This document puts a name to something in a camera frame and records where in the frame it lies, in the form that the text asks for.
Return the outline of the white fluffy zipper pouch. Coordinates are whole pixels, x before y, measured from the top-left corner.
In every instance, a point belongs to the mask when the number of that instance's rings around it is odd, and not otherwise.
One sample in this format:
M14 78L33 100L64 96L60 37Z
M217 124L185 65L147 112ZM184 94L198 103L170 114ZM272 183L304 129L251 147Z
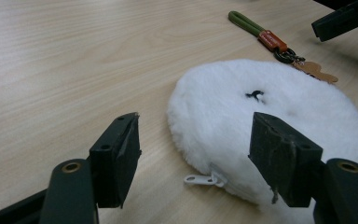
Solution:
M168 103L168 123L186 162L226 179L225 190L255 203L255 224L313 224L311 208L274 202L248 159L253 115L278 117L322 147L322 159L358 162L358 110L335 86L274 62L234 60L189 69Z

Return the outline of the green strap keychain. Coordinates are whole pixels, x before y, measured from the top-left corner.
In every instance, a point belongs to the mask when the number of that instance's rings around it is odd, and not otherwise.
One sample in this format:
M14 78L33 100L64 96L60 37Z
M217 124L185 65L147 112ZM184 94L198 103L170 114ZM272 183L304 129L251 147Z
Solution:
M297 55L287 46L286 43L284 43L270 30L263 28L240 12L230 11L228 13L228 19L241 29L255 36L257 40L264 47L266 47L279 62L291 64L295 69L321 81L325 81L330 84L338 82L337 77L324 73L319 64L307 61L305 58Z

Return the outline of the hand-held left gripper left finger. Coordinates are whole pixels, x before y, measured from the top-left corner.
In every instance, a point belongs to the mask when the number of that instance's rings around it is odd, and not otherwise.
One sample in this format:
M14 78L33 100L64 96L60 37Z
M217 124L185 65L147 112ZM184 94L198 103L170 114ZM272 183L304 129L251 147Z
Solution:
M99 208L122 207L142 155L139 114L116 118L89 150L94 196Z

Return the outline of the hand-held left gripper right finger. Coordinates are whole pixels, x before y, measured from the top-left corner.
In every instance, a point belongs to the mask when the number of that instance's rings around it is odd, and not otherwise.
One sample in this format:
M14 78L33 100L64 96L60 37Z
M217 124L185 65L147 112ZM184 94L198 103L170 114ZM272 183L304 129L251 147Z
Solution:
M304 134L269 114L254 112L249 159L289 207L310 205L309 177L323 149Z

